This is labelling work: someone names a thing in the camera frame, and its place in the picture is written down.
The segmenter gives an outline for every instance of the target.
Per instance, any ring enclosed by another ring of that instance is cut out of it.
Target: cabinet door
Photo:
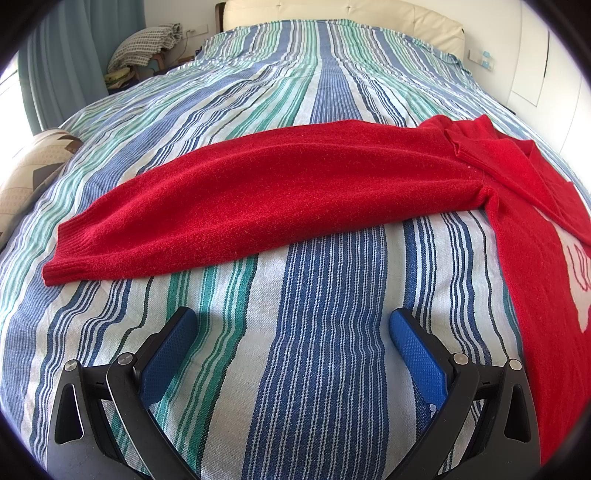
[[[521,42],[511,91],[533,105],[538,104],[542,91],[548,35],[548,28],[538,15],[525,2],[521,2]]]
[[[515,92],[509,94],[507,107],[529,125],[546,143],[560,152],[577,106],[581,74],[560,40],[550,33],[548,67],[535,106]]]
[[[560,154],[591,192],[589,135],[591,135],[591,89],[583,79],[573,123]]]

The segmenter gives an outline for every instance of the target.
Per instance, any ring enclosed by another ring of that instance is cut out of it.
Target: tufted headboard
[[[227,0],[216,5],[218,31],[273,20],[336,18],[397,30],[464,57],[462,24],[401,0]]]

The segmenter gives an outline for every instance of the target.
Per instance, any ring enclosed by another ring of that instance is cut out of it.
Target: bed
[[[245,3],[228,2],[224,23]],[[522,359],[481,210],[170,275],[43,284],[57,225],[102,194],[201,146],[289,125],[361,119],[415,127],[438,113],[485,113],[504,133],[535,139],[591,205],[562,159],[454,54],[348,18],[260,18],[272,21],[224,28],[195,61],[63,125],[84,145],[0,255],[0,404],[42,463],[63,364],[100,365],[135,351],[178,306],[194,309],[202,328],[152,413],[204,479],[386,477],[434,413],[389,338],[397,307],[475,362]],[[444,470],[461,458],[480,408],[474,403]],[[116,413],[108,415],[128,462],[141,469]]]

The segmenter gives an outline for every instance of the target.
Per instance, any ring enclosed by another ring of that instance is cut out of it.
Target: blue curtain
[[[119,44],[145,28],[144,0],[63,0],[18,52],[33,134],[59,127],[107,96],[103,80]]]

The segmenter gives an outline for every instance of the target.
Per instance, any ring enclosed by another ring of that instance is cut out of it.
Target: gray patterned pillow
[[[107,72],[116,72],[134,65],[145,67],[152,55],[170,50],[181,38],[183,26],[180,23],[144,28],[121,42],[109,61]]]
[[[64,164],[82,146],[82,140],[53,128],[35,135],[12,161],[0,184],[0,251],[22,218],[59,175]]]

